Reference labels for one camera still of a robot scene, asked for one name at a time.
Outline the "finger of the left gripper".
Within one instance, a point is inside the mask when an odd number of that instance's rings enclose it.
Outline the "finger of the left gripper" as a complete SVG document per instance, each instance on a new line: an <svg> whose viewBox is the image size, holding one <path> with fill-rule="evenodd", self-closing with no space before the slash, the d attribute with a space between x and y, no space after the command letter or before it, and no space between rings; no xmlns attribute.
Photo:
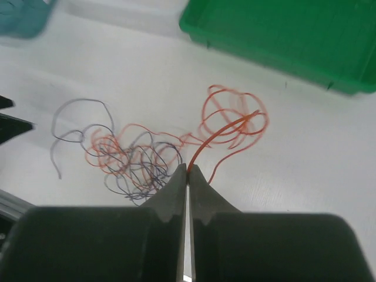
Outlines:
<svg viewBox="0 0 376 282"><path fill-rule="evenodd" d="M1 113L0 145L33 129L33 123Z"/></svg>
<svg viewBox="0 0 376 282"><path fill-rule="evenodd" d="M4 96L0 96L0 108L11 108L14 106L14 102Z"/></svg>

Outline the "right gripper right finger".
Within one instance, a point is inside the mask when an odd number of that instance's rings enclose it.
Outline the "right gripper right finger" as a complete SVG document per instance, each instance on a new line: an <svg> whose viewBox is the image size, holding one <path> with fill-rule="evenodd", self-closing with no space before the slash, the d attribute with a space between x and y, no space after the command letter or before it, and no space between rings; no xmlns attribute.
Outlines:
<svg viewBox="0 0 376 282"><path fill-rule="evenodd" d="M193 281L372 281L353 229L328 213L242 212L187 171Z"/></svg>

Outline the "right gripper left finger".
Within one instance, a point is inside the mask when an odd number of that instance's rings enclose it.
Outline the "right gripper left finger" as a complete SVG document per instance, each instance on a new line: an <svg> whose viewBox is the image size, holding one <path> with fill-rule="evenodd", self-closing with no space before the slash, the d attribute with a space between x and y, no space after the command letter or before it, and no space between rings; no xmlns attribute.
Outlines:
<svg viewBox="0 0 376 282"><path fill-rule="evenodd" d="M139 207L29 209L1 249L2 281L181 281L185 164Z"/></svg>

